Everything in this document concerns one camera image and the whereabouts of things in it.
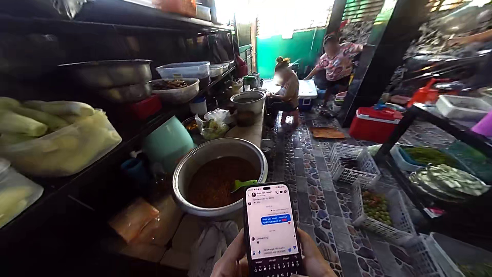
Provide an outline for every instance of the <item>red cooler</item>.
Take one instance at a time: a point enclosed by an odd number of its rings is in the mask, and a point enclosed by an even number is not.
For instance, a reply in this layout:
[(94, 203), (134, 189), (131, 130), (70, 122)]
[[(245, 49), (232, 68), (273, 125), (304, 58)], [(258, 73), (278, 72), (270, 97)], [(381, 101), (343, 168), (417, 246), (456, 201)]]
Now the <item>red cooler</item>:
[(355, 139), (384, 143), (401, 118), (401, 112), (390, 108), (375, 110), (372, 107), (360, 107), (352, 120), (349, 134)]

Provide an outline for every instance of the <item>smartphone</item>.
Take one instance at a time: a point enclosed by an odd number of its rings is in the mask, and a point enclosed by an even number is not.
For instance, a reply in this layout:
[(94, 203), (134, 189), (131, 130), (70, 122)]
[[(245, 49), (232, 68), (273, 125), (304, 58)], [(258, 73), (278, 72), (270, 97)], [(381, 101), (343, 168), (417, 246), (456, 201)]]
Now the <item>smartphone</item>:
[(285, 182), (249, 186), (244, 195), (249, 276), (304, 274), (296, 220)]

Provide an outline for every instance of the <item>phone keyboard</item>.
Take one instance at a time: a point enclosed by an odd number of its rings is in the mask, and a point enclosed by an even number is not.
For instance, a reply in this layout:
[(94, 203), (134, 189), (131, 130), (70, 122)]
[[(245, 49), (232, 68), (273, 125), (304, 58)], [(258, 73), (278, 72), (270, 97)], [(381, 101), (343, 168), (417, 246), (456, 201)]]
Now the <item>phone keyboard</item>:
[(253, 275), (255, 277), (289, 277), (301, 273), (300, 255), (288, 257), (266, 258), (253, 260)]

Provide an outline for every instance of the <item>seated woman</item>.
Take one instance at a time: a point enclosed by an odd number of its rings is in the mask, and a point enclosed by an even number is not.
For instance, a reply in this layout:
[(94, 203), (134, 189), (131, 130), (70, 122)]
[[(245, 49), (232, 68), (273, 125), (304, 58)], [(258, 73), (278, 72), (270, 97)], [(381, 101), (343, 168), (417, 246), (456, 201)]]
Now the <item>seated woman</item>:
[(299, 80), (297, 75), (288, 67), (289, 61), (289, 58), (277, 58), (275, 75), (281, 78), (281, 87), (275, 94), (267, 93), (267, 112), (272, 114), (274, 120), (279, 110), (295, 111), (299, 105), (297, 99), (299, 95)]

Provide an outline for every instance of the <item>green spatula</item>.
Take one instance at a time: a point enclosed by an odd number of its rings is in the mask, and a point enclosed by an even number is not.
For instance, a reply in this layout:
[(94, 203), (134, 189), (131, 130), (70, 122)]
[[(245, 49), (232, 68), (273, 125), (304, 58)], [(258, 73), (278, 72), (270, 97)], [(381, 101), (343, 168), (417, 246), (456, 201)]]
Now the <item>green spatula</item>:
[(258, 182), (258, 180), (249, 180), (246, 182), (241, 182), (239, 180), (235, 180), (234, 181), (234, 187), (232, 188), (231, 193), (237, 191), (238, 189), (240, 189), (242, 187), (247, 187), (247, 186), (251, 186), (253, 184), (256, 184), (257, 182)]

